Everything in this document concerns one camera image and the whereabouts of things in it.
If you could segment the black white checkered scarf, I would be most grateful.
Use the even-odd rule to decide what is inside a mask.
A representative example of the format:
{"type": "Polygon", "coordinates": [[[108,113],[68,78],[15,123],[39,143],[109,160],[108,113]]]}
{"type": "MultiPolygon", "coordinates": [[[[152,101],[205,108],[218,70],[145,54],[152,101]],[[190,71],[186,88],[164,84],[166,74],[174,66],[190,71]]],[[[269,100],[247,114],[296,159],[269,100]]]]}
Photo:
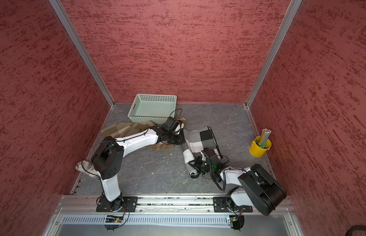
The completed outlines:
{"type": "Polygon", "coordinates": [[[205,148],[213,149],[217,158],[223,159],[223,155],[219,151],[219,147],[214,136],[213,130],[208,126],[203,129],[193,131],[184,130],[185,143],[181,144],[185,166],[188,174],[192,179],[196,179],[203,172],[195,165],[195,161],[205,161],[205,157],[201,153],[205,148]]]}

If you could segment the brown beige plaid scarf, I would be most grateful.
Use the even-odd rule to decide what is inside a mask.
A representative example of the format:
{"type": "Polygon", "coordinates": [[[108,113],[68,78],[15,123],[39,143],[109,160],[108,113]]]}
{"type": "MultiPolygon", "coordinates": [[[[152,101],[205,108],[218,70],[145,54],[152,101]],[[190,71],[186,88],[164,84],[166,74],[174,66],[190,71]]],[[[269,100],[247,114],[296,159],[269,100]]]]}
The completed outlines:
{"type": "MultiPolygon", "coordinates": [[[[101,134],[103,138],[107,136],[111,136],[113,138],[123,138],[146,131],[148,128],[154,125],[156,125],[156,123],[154,123],[153,121],[140,122],[140,123],[120,122],[104,128],[101,131],[101,134]]],[[[169,145],[166,143],[158,143],[147,146],[147,148],[149,149],[158,151],[170,150],[173,147],[174,145],[169,145]]]]}

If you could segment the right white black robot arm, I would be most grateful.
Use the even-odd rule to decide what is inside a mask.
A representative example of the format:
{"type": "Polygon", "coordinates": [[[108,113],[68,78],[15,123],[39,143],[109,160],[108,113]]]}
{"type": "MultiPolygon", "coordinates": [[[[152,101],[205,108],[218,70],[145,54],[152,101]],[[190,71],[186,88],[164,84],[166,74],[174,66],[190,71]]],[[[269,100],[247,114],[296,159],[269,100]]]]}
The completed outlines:
{"type": "Polygon", "coordinates": [[[228,185],[235,186],[225,195],[225,206],[233,213],[249,206],[268,216],[287,197],[285,189],[261,165],[230,167],[213,149],[205,148],[188,165],[193,168],[192,178],[207,177],[222,192],[228,185]]]}

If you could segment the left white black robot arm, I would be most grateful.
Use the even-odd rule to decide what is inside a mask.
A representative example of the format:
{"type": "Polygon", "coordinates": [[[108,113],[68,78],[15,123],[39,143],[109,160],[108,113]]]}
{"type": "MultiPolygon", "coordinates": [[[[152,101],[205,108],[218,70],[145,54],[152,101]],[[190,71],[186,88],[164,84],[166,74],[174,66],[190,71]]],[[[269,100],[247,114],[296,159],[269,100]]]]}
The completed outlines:
{"type": "Polygon", "coordinates": [[[173,125],[172,127],[155,125],[145,131],[124,138],[105,137],[91,158],[91,163],[102,186],[99,206],[111,212],[125,210],[126,204],[118,181],[118,173],[123,158],[136,150],[161,142],[181,145],[183,143],[183,128],[183,124],[173,125]]]}

